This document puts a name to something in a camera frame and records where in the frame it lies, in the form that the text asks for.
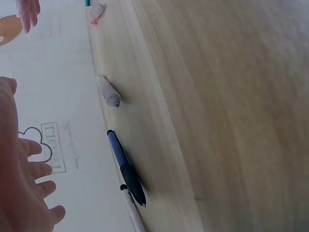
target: wooden surface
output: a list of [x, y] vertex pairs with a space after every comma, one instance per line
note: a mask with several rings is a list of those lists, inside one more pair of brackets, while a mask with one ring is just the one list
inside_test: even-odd
[[309, 231], [309, 3], [93, 0], [151, 232]]

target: hand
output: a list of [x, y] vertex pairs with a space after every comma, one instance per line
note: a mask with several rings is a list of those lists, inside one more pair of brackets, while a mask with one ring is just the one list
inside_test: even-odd
[[16, 0], [17, 17], [20, 18], [23, 29], [26, 33], [38, 23], [37, 15], [40, 13], [39, 0]]
[[65, 209], [48, 209], [44, 198], [53, 193], [53, 181], [39, 184], [35, 179], [50, 175], [52, 168], [42, 162], [28, 162], [40, 154], [41, 145], [18, 138], [18, 118], [14, 100], [16, 81], [0, 77], [0, 231], [51, 232]]

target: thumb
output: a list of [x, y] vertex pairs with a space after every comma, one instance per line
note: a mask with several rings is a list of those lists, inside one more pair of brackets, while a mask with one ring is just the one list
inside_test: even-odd
[[16, 6], [17, 6], [16, 17], [20, 18], [23, 15], [25, 15], [26, 12], [29, 10], [30, 1], [29, 0], [16, 0]]

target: finger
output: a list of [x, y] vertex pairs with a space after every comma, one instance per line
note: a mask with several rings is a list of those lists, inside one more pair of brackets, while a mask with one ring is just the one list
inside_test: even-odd
[[51, 180], [39, 183], [38, 186], [42, 189], [43, 198], [49, 196], [56, 190], [56, 184]]
[[30, 139], [22, 139], [18, 138], [20, 144], [23, 146], [23, 149], [27, 156], [40, 154], [42, 152], [41, 144], [37, 143], [36, 141]]
[[30, 1], [16, 0], [16, 5], [17, 5], [16, 17], [20, 18], [24, 31], [28, 33], [30, 31], [30, 14], [29, 14]]
[[20, 21], [21, 21], [21, 25], [23, 26], [25, 33], [28, 33], [31, 27], [29, 13], [26, 12], [23, 16], [21, 16]]
[[53, 172], [52, 167], [43, 162], [29, 162], [28, 170], [34, 179], [39, 179], [43, 176], [51, 175]]
[[17, 82], [15, 79], [13, 78], [7, 78], [7, 77], [4, 77], [4, 76], [1, 76], [0, 77], [0, 83], [3, 82], [4, 84], [7, 84], [12, 93], [15, 94], [16, 93], [16, 89], [17, 89]]
[[30, 1], [29, 16], [30, 16], [31, 25], [35, 27], [38, 23], [38, 17], [37, 17], [36, 4], [34, 0]]
[[35, 2], [35, 8], [37, 9], [37, 15], [38, 15], [41, 11], [40, 3], [39, 3], [39, 0], [34, 0], [34, 2]]
[[63, 206], [58, 205], [52, 209], [49, 210], [51, 214], [51, 218], [53, 220], [54, 225], [58, 224], [59, 222], [62, 221], [66, 214], [66, 210]]

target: pen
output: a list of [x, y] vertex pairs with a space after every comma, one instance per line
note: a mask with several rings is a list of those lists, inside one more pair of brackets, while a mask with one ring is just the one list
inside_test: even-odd
[[127, 186], [121, 185], [120, 190], [122, 191], [125, 197], [126, 207], [127, 207], [127, 210], [129, 211], [135, 231], [136, 232], [148, 232], [147, 227], [145, 223], [143, 222], [141, 215], [134, 203], [131, 193], [127, 189]]
[[120, 166], [121, 174], [126, 182], [129, 191], [132, 193], [135, 200], [143, 207], [146, 207], [146, 198], [141, 187], [137, 174], [129, 161], [126, 158], [126, 154], [115, 134], [114, 131], [108, 130], [107, 136], [112, 144], [117, 162]]

